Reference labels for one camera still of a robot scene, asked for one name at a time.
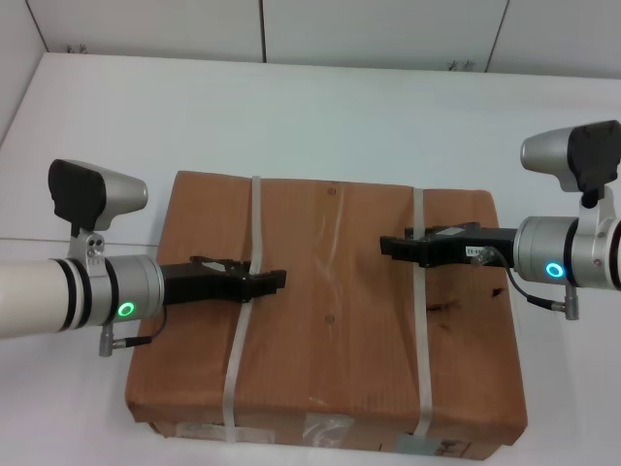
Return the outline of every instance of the black ring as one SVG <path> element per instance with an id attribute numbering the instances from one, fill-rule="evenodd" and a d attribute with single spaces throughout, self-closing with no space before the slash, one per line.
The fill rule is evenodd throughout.
<path id="1" fill-rule="evenodd" d="M 82 328 L 88 322 L 88 318 L 90 317 L 90 310 L 93 305 L 93 292 L 90 289 L 90 279 L 88 278 L 88 274 L 86 273 L 86 269 L 77 259 L 68 259 L 72 264 L 76 266 L 78 269 L 78 273 L 80 274 L 80 278 L 82 279 L 82 287 L 84 288 L 84 311 L 80 316 L 80 321 L 76 328 Z"/>
<path id="2" fill-rule="evenodd" d="M 67 330 L 71 322 L 74 320 L 74 316 L 76 315 L 76 304 L 78 301 L 78 293 L 76 289 L 76 280 L 74 279 L 74 274 L 71 271 L 71 267 L 65 263 L 62 259 L 52 259 L 56 262 L 63 273 L 65 274 L 65 278 L 67 279 L 67 289 L 69 290 L 69 302 L 67 304 L 67 315 L 65 316 L 65 321 L 62 323 L 62 326 L 58 329 L 59 332 Z"/>
<path id="3" fill-rule="evenodd" d="M 572 245 L 573 237 L 575 236 L 575 230 L 578 228 L 578 219 L 576 218 L 570 228 L 567 230 L 567 236 L 565 237 L 565 247 L 563 248 L 563 267 L 565 267 L 565 276 L 571 286 L 578 286 L 573 276 L 572 268 Z"/>
<path id="4" fill-rule="evenodd" d="M 610 240 L 610 277 L 614 287 L 621 290 L 621 280 L 619 280 L 619 240 L 621 240 L 621 222 L 617 223 Z"/>
<path id="5" fill-rule="evenodd" d="M 106 259 L 106 270 L 108 271 L 108 276 L 110 277 L 110 288 L 113 299 L 112 304 L 110 305 L 110 312 L 108 313 L 108 317 L 106 318 L 104 325 L 114 320 L 116 310 L 118 309 L 118 278 L 116 277 L 113 264 L 111 264 L 108 259 Z"/>

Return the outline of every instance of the white cylinder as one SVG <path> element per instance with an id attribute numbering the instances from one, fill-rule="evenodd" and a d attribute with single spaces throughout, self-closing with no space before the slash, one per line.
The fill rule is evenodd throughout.
<path id="1" fill-rule="evenodd" d="M 69 288 L 53 260 L 0 264 L 0 338 L 60 330 Z"/>

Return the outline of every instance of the white table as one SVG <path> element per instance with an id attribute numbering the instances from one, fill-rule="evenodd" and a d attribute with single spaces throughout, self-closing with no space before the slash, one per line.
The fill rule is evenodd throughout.
<path id="1" fill-rule="evenodd" d="M 47 54 L 0 149 L 0 258 L 65 254 L 58 241 L 69 227 L 53 216 L 47 188 L 57 157 L 147 182 L 147 208 L 106 233 L 134 246 L 110 253 L 154 253 L 180 169 L 482 188 L 506 227 L 527 215 L 575 216 L 577 194 L 521 168 L 521 142 L 612 118 L 621 119 L 617 81 Z M 613 190 L 621 196 L 621 183 Z M 512 298 L 530 425 L 487 464 L 618 464 L 621 295 L 581 291 L 578 322 Z M 2 464 L 453 464 L 164 440 L 124 405 L 130 351 L 102 359 L 97 342 L 98 329 L 0 342 Z"/>

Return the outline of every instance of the white plastic strap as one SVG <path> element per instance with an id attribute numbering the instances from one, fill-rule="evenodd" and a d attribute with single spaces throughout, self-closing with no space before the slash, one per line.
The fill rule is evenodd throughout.
<path id="1" fill-rule="evenodd" d="M 414 189 L 413 239 L 425 235 L 423 190 Z M 425 436 L 431 425 L 431 369 L 429 367 L 429 340 L 427 336 L 427 297 L 425 296 L 425 269 L 414 263 L 414 332 L 416 333 L 416 360 L 418 364 L 418 394 L 420 418 L 414 435 Z"/>
<path id="2" fill-rule="evenodd" d="M 252 258 L 250 260 L 249 273 L 258 274 L 261 271 L 263 262 L 263 238 L 261 235 L 261 178 L 252 177 Z M 224 400 L 222 402 L 222 414 L 224 416 L 224 427 L 226 428 L 226 441 L 235 442 L 237 440 L 237 428 L 235 427 L 234 403 L 235 385 L 237 375 L 240 372 L 240 362 L 242 351 L 244 350 L 245 333 L 252 314 L 252 300 L 242 304 L 240 318 L 237 321 L 237 329 L 233 339 L 233 347 L 229 356 L 229 363 L 226 369 L 226 379 L 224 380 Z"/>

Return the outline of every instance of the cardboard box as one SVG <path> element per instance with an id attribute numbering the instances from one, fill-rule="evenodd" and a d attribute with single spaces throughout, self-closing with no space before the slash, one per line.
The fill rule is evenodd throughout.
<path id="1" fill-rule="evenodd" d="M 420 416 L 412 265 L 379 251 L 413 222 L 407 186 L 261 181 L 263 271 L 286 288 L 255 299 L 235 392 L 241 441 L 483 459 L 527 424 L 503 269 L 426 272 L 433 417 Z M 249 260 L 251 180 L 179 172 L 161 264 L 192 255 Z M 498 226 L 484 191 L 424 191 L 426 226 Z M 240 304 L 169 309 L 137 348 L 126 401 L 166 437 L 224 439 L 222 392 Z M 151 334 L 157 320 L 144 321 Z"/>

